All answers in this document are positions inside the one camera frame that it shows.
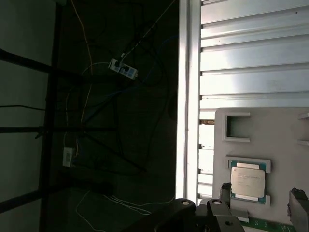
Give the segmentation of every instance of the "white cable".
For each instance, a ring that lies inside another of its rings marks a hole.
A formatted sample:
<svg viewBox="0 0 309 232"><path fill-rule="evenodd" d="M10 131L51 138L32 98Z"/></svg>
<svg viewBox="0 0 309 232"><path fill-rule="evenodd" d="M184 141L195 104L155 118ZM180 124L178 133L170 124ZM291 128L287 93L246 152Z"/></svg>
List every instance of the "white cable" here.
<svg viewBox="0 0 309 232"><path fill-rule="evenodd" d="M154 26L158 23L158 21L163 17L163 15L166 13L166 11L168 11L168 9L172 6L172 4L175 2L176 0L173 0L170 5L164 10L164 12L160 15L160 17L156 20L156 22L149 28L148 31L146 31L146 33L144 34L144 36L140 39L140 41L130 50L128 51L126 54L122 54L122 60L120 63L122 63L124 61L124 59L127 57L127 55L129 55L141 42L142 40L146 37L146 35L154 28Z"/></svg>
<svg viewBox="0 0 309 232"><path fill-rule="evenodd" d="M109 64L109 62L97 62L97 63L93 63L92 66L98 65L98 64ZM90 67L91 67L91 65L88 66L88 67L82 72L82 75L83 75ZM69 126L68 99L69 99L70 93L71 93L71 91L72 91L73 89L74 89L74 87L72 87L72 88L69 90L69 92L68 92L68 94L67 94L67 97L66 97L66 125L67 125L67 127ZM67 132L65 132L65 133L64 133L64 136L63 136L63 147L66 146L66 142L65 142L66 136L67 136Z"/></svg>
<svg viewBox="0 0 309 232"><path fill-rule="evenodd" d="M88 191L88 192L83 196L83 198L81 199L81 201L77 204L77 206L76 206L76 208L75 208L75 212L76 212L76 213L78 214L78 216L80 216L85 222L87 222L87 224L92 228L93 231L106 232L106 231L104 231L104 230L95 229L95 228L90 224L90 222L89 222L86 218L84 218L82 215L80 215L80 214L78 213L78 207L79 207L79 205L82 203L82 201L85 199L85 197L88 195L89 192L90 192L90 191Z"/></svg>
<svg viewBox="0 0 309 232"><path fill-rule="evenodd" d="M120 202L125 202L125 203L128 203L128 204L131 204L131 205L135 205L135 206L145 206L145 205L151 205L151 204L168 204L170 202L172 202L174 200L174 197L168 201L168 202L151 202L151 203L145 203L145 204L135 204L135 203L131 203L131 202L127 202L127 201L124 201L124 200L121 200L115 196L113 196L116 200L120 201Z"/></svg>
<svg viewBox="0 0 309 232"><path fill-rule="evenodd" d="M115 203L117 203L117 204L123 205L123 206L125 206L125 207L127 207L127 208L129 208L129 209L131 209L131 210L134 210L134 211L138 212L139 214L142 214L142 215L150 215L150 214L151 214L151 212L149 212L148 210L140 209L140 208L136 208L136 207L133 207L133 206L126 205L126 204L124 204L124 203L122 203L122 202L116 201L116 200L113 199L113 198L109 198L109 197L106 196L106 195L103 195L103 197L107 198L108 200L110 200L110 201L112 201L112 202L115 202Z"/></svg>
<svg viewBox="0 0 309 232"><path fill-rule="evenodd" d="M109 64L109 62L97 62L97 63L93 63L92 66L98 65L98 64ZM91 67L91 65L88 66L88 67L82 72L82 75L83 75L90 67Z"/></svg>

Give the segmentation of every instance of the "power strip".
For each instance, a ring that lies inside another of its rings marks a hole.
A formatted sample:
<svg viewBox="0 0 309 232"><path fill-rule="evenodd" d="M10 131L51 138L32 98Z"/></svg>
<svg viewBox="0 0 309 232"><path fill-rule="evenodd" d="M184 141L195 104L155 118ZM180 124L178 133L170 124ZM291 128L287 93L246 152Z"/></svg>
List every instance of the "power strip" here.
<svg viewBox="0 0 309 232"><path fill-rule="evenodd" d="M116 59L112 59L109 65L109 68L111 70L114 70L115 72L126 76L127 78L130 78L132 80L135 80L135 78L137 77L137 73L138 70L126 65L124 63L120 63L119 61L117 61Z"/></svg>
<svg viewBox="0 0 309 232"><path fill-rule="evenodd" d="M70 168L72 166L72 160L73 160L74 154L75 154L75 148L64 147L63 148L62 166Z"/></svg>

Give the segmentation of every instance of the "blue cable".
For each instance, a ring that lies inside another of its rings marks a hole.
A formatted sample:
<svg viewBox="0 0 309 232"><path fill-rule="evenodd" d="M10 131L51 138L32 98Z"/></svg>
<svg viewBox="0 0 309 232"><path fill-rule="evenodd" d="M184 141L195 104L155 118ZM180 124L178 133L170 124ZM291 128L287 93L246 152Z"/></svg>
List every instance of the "blue cable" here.
<svg viewBox="0 0 309 232"><path fill-rule="evenodd" d="M172 40L172 39L174 39L174 38L178 38L178 35L173 35L173 36L171 36L171 37L169 37L168 39L166 39L166 40L163 41L163 43L161 44L161 46L160 46L159 49L158 49L158 52L157 52L157 55L156 55L155 58L157 58L157 57L159 56L159 54L160 54L160 52L161 52L161 49L164 47L164 45L167 44L170 40ZM113 96L113 95L115 95L115 94L117 94L117 93L125 93L125 92L129 92L129 91L138 89L140 86L142 86L142 85L144 84L145 81L148 80L148 78L149 78L150 74L152 73L152 71L153 71L153 69L154 69L154 67L155 67L156 64L157 64L157 62L156 62L156 60L155 60L155 61L154 61L154 64L153 64L152 67L151 67L151 69L149 70L149 72L148 72L146 78L145 78L139 85L134 86L134 87L131 87L131 88L127 88L127 89L124 89L124 90L116 91L116 92L114 92L114 93L110 93L110 94L106 95L106 97Z"/></svg>

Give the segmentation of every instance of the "wall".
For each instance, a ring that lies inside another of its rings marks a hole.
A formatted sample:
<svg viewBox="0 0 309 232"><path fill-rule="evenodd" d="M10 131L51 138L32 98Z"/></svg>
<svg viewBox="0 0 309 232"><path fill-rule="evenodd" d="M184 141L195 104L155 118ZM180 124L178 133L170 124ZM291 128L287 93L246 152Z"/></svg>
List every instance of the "wall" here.
<svg viewBox="0 0 309 232"><path fill-rule="evenodd" d="M0 7L0 48L51 63L55 3L4 0ZM0 61L0 105L45 107L47 75ZM41 126L44 112L0 109L0 126ZM31 134L0 134L0 201L38 187L42 140ZM38 231L40 201L0 215L0 231Z"/></svg>

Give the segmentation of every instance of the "metal rack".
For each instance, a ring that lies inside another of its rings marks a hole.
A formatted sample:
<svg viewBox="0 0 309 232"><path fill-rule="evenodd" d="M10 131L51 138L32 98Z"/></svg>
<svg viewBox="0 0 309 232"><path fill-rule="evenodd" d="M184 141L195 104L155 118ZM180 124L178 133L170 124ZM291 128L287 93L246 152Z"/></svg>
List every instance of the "metal rack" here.
<svg viewBox="0 0 309 232"><path fill-rule="evenodd" d="M117 155L119 158L123 159L127 163L131 164L132 166L138 168L141 171L145 171L144 168L132 162L130 159L124 157L121 154L121 152L114 151L112 148L109 148L103 142L99 141L98 139L94 138L93 136L87 133L94 131L118 133L117 125L115 127L109 127L109 128L102 128L102 127L93 128L86 126L86 123L89 122L95 115L100 113L111 101L115 100L118 94L113 95L111 98L105 101L104 104L102 104L102 106L99 107L95 111L95 113L90 118L88 118L81 126L79 127L54 126L58 79L64 78L70 81L74 85L81 85L83 83L82 76L57 68L58 55L59 55L60 22L61 22L61 6L57 5L51 66L0 49L0 60L49 74L47 94L46 94L44 125L42 127L0 127L0 133L35 132L37 133L36 138L42 136L40 179L38 189L34 192L30 192L22 196L18 196L0 203L0 213L4 213L9 210L20 207L22 205L41 199L42 201L41 201L40 226L39 226L40 232L46 231L47 228L49 195L71 186L70 179L66 179L65 181L63 181L63 183L57 184L56 186L50 186L50 169L51 169L50 164L52 157L53 133L80 132L89 140L109 150L111 153Z"/></svg>
<svg viewBox="0 0 309 232"><path fill-rule="evenodd" d="M213 142L204 144L214 132L201 119L214 120L218 108L309 106L308 7L180 0L176 198L197 203L217 194L201 178L214 156Z"/></svg>

